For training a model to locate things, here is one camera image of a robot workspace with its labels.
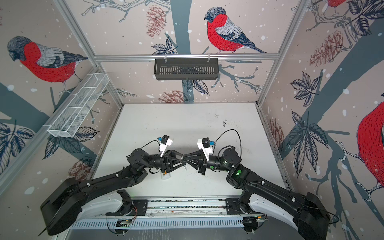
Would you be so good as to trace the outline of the white remote control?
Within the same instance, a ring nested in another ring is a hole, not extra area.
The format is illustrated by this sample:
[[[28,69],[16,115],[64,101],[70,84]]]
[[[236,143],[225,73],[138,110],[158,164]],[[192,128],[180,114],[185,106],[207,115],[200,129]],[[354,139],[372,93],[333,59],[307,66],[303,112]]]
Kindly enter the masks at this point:
[[[167,179],[170,179],[171,178],[171,174],[167,173],[166,175],[163,175],[163,173],[162,173],[161,178],[162,178],[163,181],[167,180]]]

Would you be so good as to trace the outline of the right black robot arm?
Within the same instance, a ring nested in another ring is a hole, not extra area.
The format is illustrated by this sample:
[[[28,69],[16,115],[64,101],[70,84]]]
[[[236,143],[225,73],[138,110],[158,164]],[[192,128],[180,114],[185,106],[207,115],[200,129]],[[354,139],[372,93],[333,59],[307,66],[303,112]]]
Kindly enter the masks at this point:
[[[305,240],[326,239],[331,217],[316,195],[302,195],[267,181],[244,167],[236,150],[226,149],[219,157],[196,151],[182,160],[202,175],[207,169],[228,173],[227,182],[243,191],[238,199],[226,199],[228,214],[270,216],[296,229]]]

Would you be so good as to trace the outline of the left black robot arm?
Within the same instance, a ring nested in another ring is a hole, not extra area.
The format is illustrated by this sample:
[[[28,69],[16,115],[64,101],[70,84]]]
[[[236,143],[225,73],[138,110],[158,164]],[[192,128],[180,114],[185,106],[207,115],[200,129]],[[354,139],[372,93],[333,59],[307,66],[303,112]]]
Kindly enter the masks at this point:
[[[127,156],[129,165],[122,170],[92,180],[67,179],[42,203],[41,212],[46,224],[45,231],[50,236],[68,229],[88,202],[116,191],[122,198],[122,205],[110,216],[134,217],[145,213],[145,208],[136,206],[126,188],[141,183],[147,176],[146,169],[158,169],[170,173],[186,165],[183,155],[168,150],[164,155],[150,155],[142,149],[135,149]]]

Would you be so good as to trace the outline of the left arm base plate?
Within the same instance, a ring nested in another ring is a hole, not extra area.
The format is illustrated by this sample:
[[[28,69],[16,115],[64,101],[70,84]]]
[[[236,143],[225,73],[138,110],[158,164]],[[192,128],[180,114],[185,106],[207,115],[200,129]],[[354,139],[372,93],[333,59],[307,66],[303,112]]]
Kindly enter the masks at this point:
[[[145,216],[148,200],[132,200],[130,202],[123,202],[122,206],[114,212],[107,212],[108,217],[123,217],[123,216]]]

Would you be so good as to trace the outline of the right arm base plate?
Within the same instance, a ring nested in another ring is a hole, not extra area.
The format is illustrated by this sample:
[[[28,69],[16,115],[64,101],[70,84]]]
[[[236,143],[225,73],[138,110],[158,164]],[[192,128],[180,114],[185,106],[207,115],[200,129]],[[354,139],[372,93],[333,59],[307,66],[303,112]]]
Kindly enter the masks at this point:
[[[264,215],[261,212],[255,212],[248,204],[243,203],[237,198],[225,199],[225,209],[228,215]]]

